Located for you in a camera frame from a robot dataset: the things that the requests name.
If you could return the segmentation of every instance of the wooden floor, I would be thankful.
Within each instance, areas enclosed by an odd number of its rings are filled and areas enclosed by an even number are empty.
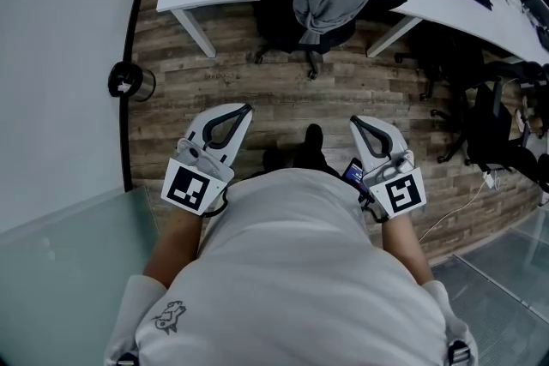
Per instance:
[[[253,122],[233,164],[237,179],[261,169],[265,148],[289,149],[300,143],[310,123],[321,125],[326,159],[343,171],[358,155],[349,118],[367,115],[396,125],[422,170],[428,202],[413,212],[418,234],[478,191],[480,170],[465,166],[462,153],[448,164],[437,163],[437,156],[455,139],[444,122],[431,117],[431,109],[447,111],[451,106],[448,87],[437,84],[433,99],[419,101],[425,76],[413,62],[398,65],[393,59],[395,52],[407,49],[406,39],[376,58],[365,56],[365,48],[390,24],[359,22],[351,40],[318,57],[319,76],[309,81],[303,53],[288,56],[276,51],[265,56],[263,65],[253,64],[262,39],[248,3],[193,10],[217,50],[217,58],[208,59],[171,13],[156,13],[156,2],[142,0],[133,46],[134,60],[155,73],[158,87],[149,101],[130,104],[130,162],[133,183],[147,188],[160,226],[170,211],[160,199],[160,189],[176,141],[197,113],[231,102],[254,108]],[[518,87],[509,84],[504,103],[512,110],[519,100]],[[484,187],[475,202],[427,236],[428,255],[477,241],[534,209],[539,191],[532,183],[518,173],[500,177],[498,190]],[[372,241],[379,243],[379,226],[369,219],[367,224]]]

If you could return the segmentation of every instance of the strap buckle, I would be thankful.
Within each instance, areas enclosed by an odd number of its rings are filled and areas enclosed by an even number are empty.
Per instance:
[[[459,364],[469,364],[469,359],[471,358],[471,350],[469,346],[461,341],[456,340],[448,348],[448,364],[449,365],[459,365]]]
[[[139,366],[139,358],[131,352],[126,352],[118,359],[117,366]]]

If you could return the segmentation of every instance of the white wall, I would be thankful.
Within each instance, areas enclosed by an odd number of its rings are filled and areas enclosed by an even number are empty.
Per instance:
[[[118,100],[133,0],[0,0],[0,232],[123,186]]]

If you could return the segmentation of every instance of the graphic print on shirt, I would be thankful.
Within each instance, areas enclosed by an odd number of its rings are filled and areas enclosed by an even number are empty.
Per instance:
[[[389,183],[387,193],[395,213],[421,203],[418,187],[411,175]]]
[[[179,168],[167,198],[198,210],[206,194],[209,180],[185,168]]]
[[[161,329],[162,331],[165,331],[168,335],[170,335],[170,330],[176,333],[178,331],[176,327],[176,325],[178,324],[178,318],[186,310],[187,308],[185,308],[183,302],[181,301],[169,302],[166,309],[162,311],[161,315],[153,317],[156,329]]]

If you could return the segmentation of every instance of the glass panel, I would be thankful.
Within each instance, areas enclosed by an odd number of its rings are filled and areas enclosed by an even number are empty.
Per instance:
[[[0,355],[8,365],[97,366],[128,277],[157,238],[137,189],[0,244]]]
[[[433,268],[455,315],[471,329],[483,366],[535,366],[549,349],[549,325],[467,264]]]
[[[549,320],[549,245],[510,231],[463,259]]]
[[[518,231],[549,244],[549,219],[547,212],[538,209],[531,218],[516,227]]]

